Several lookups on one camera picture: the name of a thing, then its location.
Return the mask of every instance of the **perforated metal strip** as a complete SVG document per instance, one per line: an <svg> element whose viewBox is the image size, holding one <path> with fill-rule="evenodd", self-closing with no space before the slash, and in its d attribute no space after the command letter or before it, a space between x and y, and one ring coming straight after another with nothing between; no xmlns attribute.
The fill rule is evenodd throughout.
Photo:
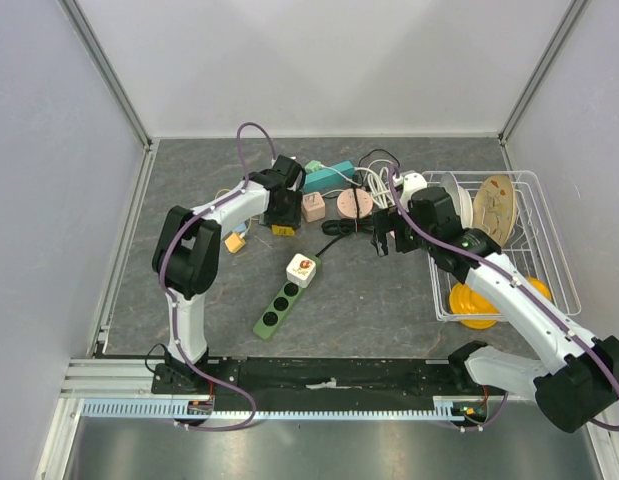
<svg viewBox="0 0 619 480"><path fill-rule="evenodd" d="M191 412L187 400L145 400L145 399L87 399L82 415L109 418L204 418L206 413ZM395 410L373 412L257 412L257 420L425 420L462 421L451 413L452 402L435 400L433 410ZM213 412L212 419L241 420L251 412Z"/></svg>

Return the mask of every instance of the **white wall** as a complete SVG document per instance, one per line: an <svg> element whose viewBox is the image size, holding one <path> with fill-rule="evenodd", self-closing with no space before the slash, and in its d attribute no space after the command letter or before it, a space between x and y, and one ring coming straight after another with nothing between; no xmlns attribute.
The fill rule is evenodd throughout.
<svg viewBox="0 0 619 480"><path fill-rule="evenodd" d="M149 132L497 132L569 0L79 0Z"/></svg>
<svg viewBox="0 0 619 480"><path fill-rule="evenodd" d="M142 149L55 0L0 0L0 479L33 478Z"/></svg>
<svg viewBox="0 0 619 480"><path fill-rule="evenodd" d="M619 0L590 2L510 144L540 177L582 301L619 338Z"/></svg>

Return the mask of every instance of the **dish rack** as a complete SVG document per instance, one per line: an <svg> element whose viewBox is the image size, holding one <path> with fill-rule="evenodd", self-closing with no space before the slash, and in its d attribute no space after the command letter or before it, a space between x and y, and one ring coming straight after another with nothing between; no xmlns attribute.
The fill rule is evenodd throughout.
<svg viewBox="0 0 619 480"><path fill-rule="evenodd" d="M422 175L429 186L436 186L445 172L431 171ZM564 252L560 246L554 223L549 215L545 197L540 188L538 177L533 172L451 172L456 177L458 185L476 196L482 183L491 175L507 175L513 183L518 206L518 218L513 232L502 248L516 269L525 277L535 277L542 281L553 297L553 303L565 315L575 316L580 313L580 300L576 293ZM473 225L474 228L489 230L483 225ZM449 273L436 267L429 258L429 270L439 321L459 320L505 320L502 315L461 314L456 315L449 308L449 293L458 283Z"/></svg>

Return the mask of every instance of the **reflective metal surface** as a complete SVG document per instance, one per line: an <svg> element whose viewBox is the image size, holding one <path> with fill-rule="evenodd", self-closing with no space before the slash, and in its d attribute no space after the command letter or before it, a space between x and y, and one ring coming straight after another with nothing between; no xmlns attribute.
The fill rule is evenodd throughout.
<svg viewBox="0 0 619 480"><path fill-rule="evenodd" d="M421 422L265 421L231 433L82 418L66 480L600 479L585 430L510 404L483 433Z"/></svg>

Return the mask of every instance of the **black socket hole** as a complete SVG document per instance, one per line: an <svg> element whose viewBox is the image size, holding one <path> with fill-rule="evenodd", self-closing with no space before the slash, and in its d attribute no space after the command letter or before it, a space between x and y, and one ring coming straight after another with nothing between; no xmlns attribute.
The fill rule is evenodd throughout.
<svg viewBox="0 0 619 480"><path fill-rule="evenodd" d="M284 312L289 307L289 300L285 297L278 297L273 301L273 308L279 312Z"/></svg>
<svg viewBox="0 0 619 480"><path fill-rule="evenodd" d="M278 314L274 312L267 312L262 316L262 323L268 327L273 327L278 323Z"/></svg>
<svg viewBox="0 0 619 480"><path fill-rule="evenodd" d="M288 297L295 297L298 295L298 291L300 291L300 288L295 283L288 283L285 285L284 292Z"/></svg>

